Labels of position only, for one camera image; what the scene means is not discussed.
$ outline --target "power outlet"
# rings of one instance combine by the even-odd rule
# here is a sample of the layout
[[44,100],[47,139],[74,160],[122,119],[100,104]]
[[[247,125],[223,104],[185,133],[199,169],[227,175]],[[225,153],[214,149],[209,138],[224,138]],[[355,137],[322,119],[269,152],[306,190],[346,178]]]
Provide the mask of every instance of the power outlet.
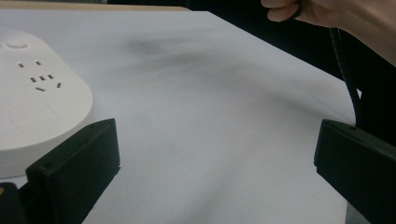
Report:
[[0,178],[92,122],[92,92],[40,38],[0,27]]

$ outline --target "black cord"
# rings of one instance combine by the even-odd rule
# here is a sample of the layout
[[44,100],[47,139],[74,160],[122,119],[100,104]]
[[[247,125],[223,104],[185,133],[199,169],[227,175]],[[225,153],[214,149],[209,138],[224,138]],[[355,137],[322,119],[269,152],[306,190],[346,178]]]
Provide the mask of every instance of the black cord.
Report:
[[352,100],[353,109],[355,111],[356,127],[361,126],[361,98],[359,97],[358,90],[351,78],[349,66],[347,65],[346,55],[342,45],[340,30],[336,28],[330,28],[330,37],[332,38],[332,47],[335,52],[335,57],[338,62],[338,67],[341,71],[349,96]]

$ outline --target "dark background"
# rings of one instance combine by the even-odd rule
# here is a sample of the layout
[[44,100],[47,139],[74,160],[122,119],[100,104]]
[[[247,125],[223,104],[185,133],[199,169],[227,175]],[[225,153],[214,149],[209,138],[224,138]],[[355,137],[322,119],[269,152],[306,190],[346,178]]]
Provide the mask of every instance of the dark background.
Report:
[[[299,21],[272,22],[260,0],[108,0],[109,4],[177,6],[209,11],[271,45],[342,79],[329,29]],[[396,69],[353,36],[342,32],[352,79],[362,91],[362,128],[396,146]]]

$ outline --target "round button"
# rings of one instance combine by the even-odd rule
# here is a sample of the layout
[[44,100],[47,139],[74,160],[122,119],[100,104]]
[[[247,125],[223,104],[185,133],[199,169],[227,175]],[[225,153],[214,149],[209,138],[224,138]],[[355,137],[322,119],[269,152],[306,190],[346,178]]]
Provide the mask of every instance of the round button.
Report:
[[7,46],[11,49],[26,49],[27,44],[20,40],[10,40],[7,43]]

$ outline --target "table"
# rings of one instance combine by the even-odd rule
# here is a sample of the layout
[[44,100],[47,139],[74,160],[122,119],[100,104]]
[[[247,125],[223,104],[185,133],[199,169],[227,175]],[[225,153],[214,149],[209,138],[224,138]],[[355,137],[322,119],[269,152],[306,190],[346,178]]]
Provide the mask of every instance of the table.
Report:
[[344,223],[313,164],[321,120],[354,122],[339,79],[208,12],[0,9],[0,25],[46,41],[95,120],[116,119],[121,169],[84,223]]

